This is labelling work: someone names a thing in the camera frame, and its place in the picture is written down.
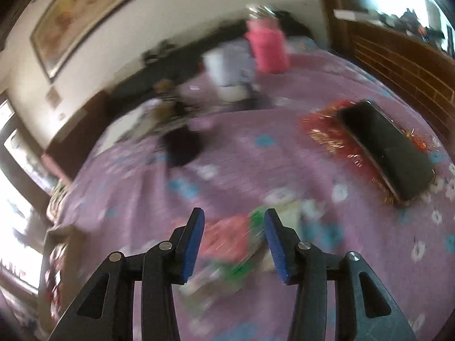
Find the black smartphone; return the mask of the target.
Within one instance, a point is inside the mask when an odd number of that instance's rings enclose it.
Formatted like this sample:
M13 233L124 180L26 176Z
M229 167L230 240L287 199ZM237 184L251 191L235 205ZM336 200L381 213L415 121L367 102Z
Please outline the black smartphone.
M408 204L430 187L435 179L430 158L375 102L348 105L336 116L398 202Z

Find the purple floral tablecloth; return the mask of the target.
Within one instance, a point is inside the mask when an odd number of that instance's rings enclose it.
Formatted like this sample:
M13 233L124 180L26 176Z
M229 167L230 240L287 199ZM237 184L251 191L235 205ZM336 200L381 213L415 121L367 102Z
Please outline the purple floral tablecloth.
M191 121L201 154L170 167L156 137L92 150L59 217L86 235L79 265L84 284L113 251L139 254L167 238L200 207L206 221L277 210L300 238L327 253L360 253L397 301L418 340L432 340L454 310L454 156L424 118L359 67L323 50L292 57L284 74L260 75L265 102L223 110L207 75L181 86L209 113ZM374 101L400 128L425 142L436 171L408 206L304 133L300 121L336 102ZM183 298L184 340L284 340L295 290L274 269L248 276L214 301Z

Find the white cup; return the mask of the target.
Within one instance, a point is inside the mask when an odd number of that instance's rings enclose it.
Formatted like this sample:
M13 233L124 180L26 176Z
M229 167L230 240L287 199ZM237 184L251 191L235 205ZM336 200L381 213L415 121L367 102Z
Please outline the white cup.
M250 97L255 79L255 60L242 45L226 44L205 52L203 63L216 93L223 102L240 102Z

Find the framed wall painting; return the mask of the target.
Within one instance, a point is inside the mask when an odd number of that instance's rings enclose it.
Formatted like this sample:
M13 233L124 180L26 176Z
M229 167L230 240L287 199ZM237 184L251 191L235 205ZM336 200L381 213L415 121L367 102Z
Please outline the framed wall painting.
M34 28L31 41L49 81L105 18L128 0L52 0Z

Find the black sofa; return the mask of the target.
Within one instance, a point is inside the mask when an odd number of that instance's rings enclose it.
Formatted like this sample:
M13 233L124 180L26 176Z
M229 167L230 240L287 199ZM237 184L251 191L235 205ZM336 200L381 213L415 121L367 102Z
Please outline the black sofa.
M106 103L106 113L118 118L157 96L154 85L161 79L170 79L179 85L201 71L202 55L220 45L242 40L247 32L244 18L219 22L200 37L184 44L167 45L168 50L160 54L146 52L142 57L143 68L113 87Z

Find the green snack packet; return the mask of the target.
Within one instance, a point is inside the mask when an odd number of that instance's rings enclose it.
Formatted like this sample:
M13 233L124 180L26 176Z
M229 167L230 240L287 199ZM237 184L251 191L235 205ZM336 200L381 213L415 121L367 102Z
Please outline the green snack packet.
M208 220L194 275L179 290L183 298L214 301L236 293L256 268L273 269L272 254L262 252L265 206L250 213Z

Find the pink water bottle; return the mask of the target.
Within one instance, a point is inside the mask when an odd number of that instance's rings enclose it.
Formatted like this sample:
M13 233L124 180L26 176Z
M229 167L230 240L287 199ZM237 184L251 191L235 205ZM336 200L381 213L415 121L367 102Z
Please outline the pink water bottle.
M267 5L247 5L248 39L257 69L263 73L283 73L289 67L285 35L274 11Z

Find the wooden sideboard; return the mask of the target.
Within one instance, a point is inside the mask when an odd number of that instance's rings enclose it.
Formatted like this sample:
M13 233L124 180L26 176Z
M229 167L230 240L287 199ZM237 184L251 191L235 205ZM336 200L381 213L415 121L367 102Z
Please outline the wooden sideboard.
M368 13L333 15L348 57L412 106L443 142L454 142L454 60Z

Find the white paper sheet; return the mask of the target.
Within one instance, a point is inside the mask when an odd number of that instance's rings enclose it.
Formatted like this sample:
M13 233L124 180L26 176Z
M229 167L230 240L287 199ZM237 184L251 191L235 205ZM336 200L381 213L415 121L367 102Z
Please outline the white paper sheet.
M139 106L111 123L94 146L95 155L105 152L121 139L124 139L126 134L133 130L133 127L139 123L149 110L150 108Z

